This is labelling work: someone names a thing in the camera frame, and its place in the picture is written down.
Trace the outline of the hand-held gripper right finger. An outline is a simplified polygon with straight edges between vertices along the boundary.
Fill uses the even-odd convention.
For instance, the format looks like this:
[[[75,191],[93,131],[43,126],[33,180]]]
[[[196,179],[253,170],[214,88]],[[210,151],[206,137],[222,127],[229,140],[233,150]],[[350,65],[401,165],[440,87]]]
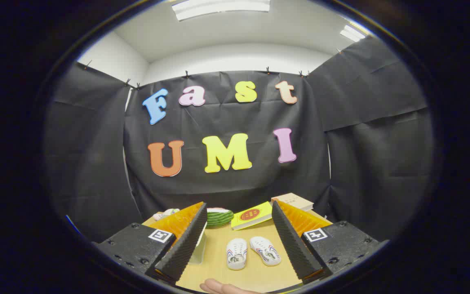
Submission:
[[[388,243],[376,240],[350,222],[332,223],[279,200],[272,202],[272,218],[303,283],[348,270]]]

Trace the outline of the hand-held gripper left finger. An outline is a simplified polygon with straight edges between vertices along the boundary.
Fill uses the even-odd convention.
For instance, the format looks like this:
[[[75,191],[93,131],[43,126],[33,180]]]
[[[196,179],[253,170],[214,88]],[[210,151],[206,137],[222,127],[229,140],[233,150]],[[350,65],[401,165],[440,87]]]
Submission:
[[[206,222],[206,203],[199,202],[151,225],[131,223],[96,247],[131,272],[175,284],[187,267]]]

